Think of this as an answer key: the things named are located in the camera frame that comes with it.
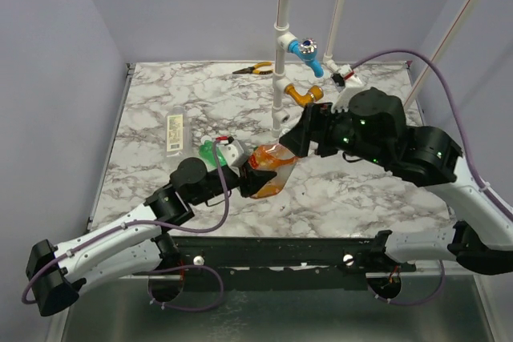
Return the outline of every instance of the black metal frame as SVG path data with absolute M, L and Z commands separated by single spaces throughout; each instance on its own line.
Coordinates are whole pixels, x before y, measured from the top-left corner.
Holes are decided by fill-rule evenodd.
M 193 264 L 202 256 L 224 281 L 224 289 L 243 291 L 284 291 L 343 288 L 366 290 L 366 273 L 391 272 L 397 265 L 384 253 L 390 231 L 374 238 L 239 238 L 162 235 L 157 245 L 163 263 L 157 268 Z M 404 272 L 414 272 L 413 264 L 403 264 Z M 187 271 L 187 291 L 218 291 L 219 284 L 209 273 Z M 165 296 L 180 282 L 152 282 L 156 297 Z

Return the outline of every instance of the white cable clip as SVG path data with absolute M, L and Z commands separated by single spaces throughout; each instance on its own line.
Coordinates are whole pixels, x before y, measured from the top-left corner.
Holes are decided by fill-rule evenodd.
M 487 181 L 484 181 L 484 187 L 480 187 L 479 188 L 479 192 L 483 192 L 483 191 L 486 191 L 486 190 L 489 190 L 490 189 L 490 182 L 487 182 Z

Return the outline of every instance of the white pole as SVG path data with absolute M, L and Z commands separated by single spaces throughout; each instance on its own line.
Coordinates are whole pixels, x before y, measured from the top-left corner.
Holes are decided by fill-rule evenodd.
M 331 27 L 328 35 L 328 45 L 326 46 L 326 52 L 324 54 L 323 63 L 326 64 L 333 57 L 333 46 L 335 45 L 335 39 L 337 39 L 338 25 L 340 24 L 340 18 L 342 16 L 342 9 L 344 8 L 345 0 L 337 0 L 335 10 L 333 12 L 333 19 L 331 21 Z
M 472 10 L 474 9 L 474 6 L 477 4 L 478 0 L 466 0 L 459 12 L 456 14 L 456 17 L 454 18 L 453 22 L 449 26 L 449 29 L 447 32 L 443 35 L 442 40 L 437 45 L 437 48 L 434 50 L 434 53 L 429 57 L 432 62 L 438 62 L 440 58 L 445 53 L 447 47 L 449 46 L 452 39 L 456 36 L 456 34 L 459 32 L 461 26 L 463 23 L 467 20 L 468 16 L 471 14 Z M 430 68 L 428 66 L 424 66 L 422 69 L 422 72 L 415 80 L 414 86 L 410 91 L 410 94 L 406 98 L 406 101 L 404 103 L 404 109 L 407 110 L 410 108 L 411 103 L 414 102 L 414 100 L 417 98 L 418 94 L 420 93 L 422 87 L 424 86 L 428 75 L 430 74 Z

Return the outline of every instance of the marble tabletop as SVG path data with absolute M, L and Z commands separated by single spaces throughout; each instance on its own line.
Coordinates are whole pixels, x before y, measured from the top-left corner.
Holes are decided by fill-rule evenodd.
M 271 75 L 233 75 L 247 63 L 140 63 L 128 91 L 112 148 L 92 229 L 120 217 L 168 182 L 171 165 L 164 158 L 164 118 L 174 105 L 185 106 L 197 151 L 204 135 L 230 134 L 248 145 L 269 143 Z M 286 66 L 296 88 L 323 87 L 325 101 L 337 92 L 325 75 L 313 77 L 300 64 Z M 404 65 L 361 66 L 368 87 L 404 99 L 411 88 Z M 301 108 L 289 98 L 291 117 Z M 421 124 L 417 107 L 407 111 L 409 124 Z M 189 227 L 211 227 L 223 205 L 194 207 Z M 267 199 L 243 199 L 234 191 L 225 225 L 211 233 L 223 236 L 342 237 L 374 236 L 377 231 L 421 231 L 450 223 L 446 204 L 431 193 L 402 182 L 366 162 L 347 163 L 341 155 L 311 156 L 295 167 L 285 189 Z

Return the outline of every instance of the label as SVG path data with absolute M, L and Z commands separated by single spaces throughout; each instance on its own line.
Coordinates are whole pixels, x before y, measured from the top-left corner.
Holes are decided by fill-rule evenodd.
M 184 149 L 184 116 L 168 115 L 166 152 Z

